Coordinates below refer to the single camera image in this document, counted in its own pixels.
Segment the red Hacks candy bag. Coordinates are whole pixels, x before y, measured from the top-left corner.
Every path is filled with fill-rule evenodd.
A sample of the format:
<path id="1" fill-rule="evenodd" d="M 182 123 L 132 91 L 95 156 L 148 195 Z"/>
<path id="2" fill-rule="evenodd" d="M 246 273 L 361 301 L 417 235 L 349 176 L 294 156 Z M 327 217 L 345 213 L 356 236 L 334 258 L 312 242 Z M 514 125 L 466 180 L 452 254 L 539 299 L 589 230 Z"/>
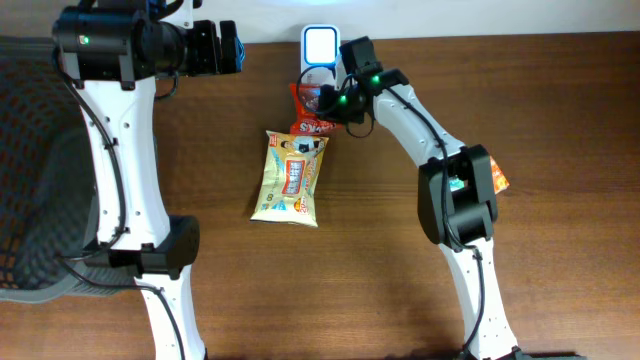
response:
<path id="1" fill-rule="evenodd" d="M 321 120 L 311 110 L 318 107 L 320 87 L 318 85 L 295 83 L 289 85 L 296 108 L 296 121 L 290 126 L 294 135 L 323 136 L 341 128 L 341 125 Z"/>

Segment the beige snack bag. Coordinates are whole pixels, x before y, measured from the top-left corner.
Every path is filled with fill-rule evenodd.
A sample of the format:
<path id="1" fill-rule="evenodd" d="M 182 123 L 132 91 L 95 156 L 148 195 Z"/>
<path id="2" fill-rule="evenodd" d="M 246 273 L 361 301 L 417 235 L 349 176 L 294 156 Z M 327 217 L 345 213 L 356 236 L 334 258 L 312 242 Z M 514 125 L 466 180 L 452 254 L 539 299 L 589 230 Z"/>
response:
<path id="1" fill-rule="evenodd" d="M 318 227 L 314 200 L 328 137 L 267 131 L 262 183 L 251 221 Z"/>

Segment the teal tissue pack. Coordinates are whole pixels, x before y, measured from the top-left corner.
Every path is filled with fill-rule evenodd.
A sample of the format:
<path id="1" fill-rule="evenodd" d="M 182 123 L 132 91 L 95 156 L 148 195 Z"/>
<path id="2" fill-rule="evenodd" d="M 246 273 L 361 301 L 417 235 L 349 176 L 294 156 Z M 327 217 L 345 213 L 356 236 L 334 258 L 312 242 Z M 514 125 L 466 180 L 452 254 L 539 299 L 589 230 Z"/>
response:
<path id="1" fill-rule="evenodd" d="M 460 180 L 457 177 L 452 177 L 449 179 L 449 187 L 451 192 L 456 192 L 464 189 L 466 187 L 466 184 L 463 180 Z"/>

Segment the orange tissue pack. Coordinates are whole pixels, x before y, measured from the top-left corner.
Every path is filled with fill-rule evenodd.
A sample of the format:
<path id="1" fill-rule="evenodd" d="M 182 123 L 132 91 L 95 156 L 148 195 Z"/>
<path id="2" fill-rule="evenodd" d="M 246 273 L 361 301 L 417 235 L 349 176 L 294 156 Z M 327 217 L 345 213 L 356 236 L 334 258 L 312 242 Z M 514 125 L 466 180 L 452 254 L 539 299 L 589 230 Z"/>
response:
<path id="1" fill-rule="evenodd" d="M 490 158 L 492 179 L 495 194 L 507 190 L 510 183 L 493 157 Z"/>

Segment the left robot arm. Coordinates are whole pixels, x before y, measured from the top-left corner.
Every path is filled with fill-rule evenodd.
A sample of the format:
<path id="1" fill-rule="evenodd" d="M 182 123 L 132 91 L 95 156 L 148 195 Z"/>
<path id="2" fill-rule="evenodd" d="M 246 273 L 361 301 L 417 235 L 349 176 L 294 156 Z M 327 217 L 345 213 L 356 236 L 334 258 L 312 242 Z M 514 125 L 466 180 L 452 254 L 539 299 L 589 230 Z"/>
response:
<path id="1" fill-rule="evenodd" d="M 153 134 L 160 79 L 238 73 L 245 58 L 231 20 L 195 20 L 193 1 L 82 1 L 52 29 L 52 61 L 78 102 L 99 205 L 94 238 L 61 265 L 120 270 L 145 297 L 155 355 L 204 359 L 191 290 L 200 229 L 163 204 Z"/>

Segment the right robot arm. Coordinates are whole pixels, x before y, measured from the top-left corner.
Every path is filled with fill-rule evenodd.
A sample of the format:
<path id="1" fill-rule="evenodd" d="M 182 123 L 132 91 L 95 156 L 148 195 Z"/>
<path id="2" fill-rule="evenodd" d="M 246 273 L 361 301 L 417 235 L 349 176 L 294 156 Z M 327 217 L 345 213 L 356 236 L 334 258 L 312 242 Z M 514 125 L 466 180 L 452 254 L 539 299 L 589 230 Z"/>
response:
<path id="1" fill-rule="evenodd" d="M 335 73 L 337 86 L 320 93 L 321 116 L 345 125 L 371 117 L 418 169 L 418 218 L 446 258 L 463 315 L 460 358 L 518 358 L 495 271 L 498 209 L 488 151 L 467 146 L 445 130 L 408 78 L 398 69 L 384 69 L 368 37 L 340 47 Z"/>

